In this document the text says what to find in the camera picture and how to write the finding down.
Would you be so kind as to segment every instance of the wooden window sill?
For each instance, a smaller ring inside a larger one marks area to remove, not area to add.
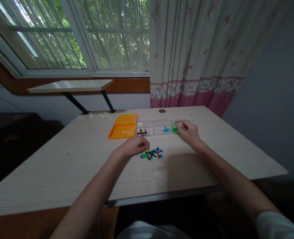
[[[62,77],[62,78],[15,78],[7,68],[0,62],[0,83],[13,95],[60,95],[60,93],[32,94],[28,88],[45,85],[60,80],[86,80],[103,79],[92,77]],[[114,83],[106,88],[107,93],[149,93],[149,77],[140,78],[113,78]],[[100,92],[72,92],[77,95],[97,94]]]

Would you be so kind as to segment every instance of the orange box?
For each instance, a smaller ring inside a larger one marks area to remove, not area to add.
[[[109,139],[131,138],[135,135],[138,115],[119,115],[108,135]]]

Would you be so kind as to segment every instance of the floor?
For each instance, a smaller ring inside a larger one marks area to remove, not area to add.
[[[0,239],[48,239],[69,207],[0,216]],[[100,212],[102,239],[114,238],[118,207],[103,207]],[[89,238],[99,238],[98,221],[93,225]]]

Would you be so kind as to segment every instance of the floral curtain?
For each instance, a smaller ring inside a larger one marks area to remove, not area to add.
[[[222,116],[290,1],[151,0],[151,107]]]

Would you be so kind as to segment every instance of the table leg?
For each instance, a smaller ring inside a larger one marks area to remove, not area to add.
[[[106,103],[108,104],[108,107],[110,108],[110,112],[111,112],[111,113],[114,113],[115,110],[114,110],[113,106],[112,106],[111,103],[110,103],[110,100],[109,100],[109,98],[108,98],[108,96],[107,96],[107,94],[106,94],[106,91],[105,91],[105,90],[102,90],[101,93],[102,93],[102,95],[104,96],[104,98],[105,98],[105,100],[106,100]]]
[[[86,115],[89,112],[69,92],[62,92],[62,94],[68,98],[77,108],[79,108],[83,114]]]

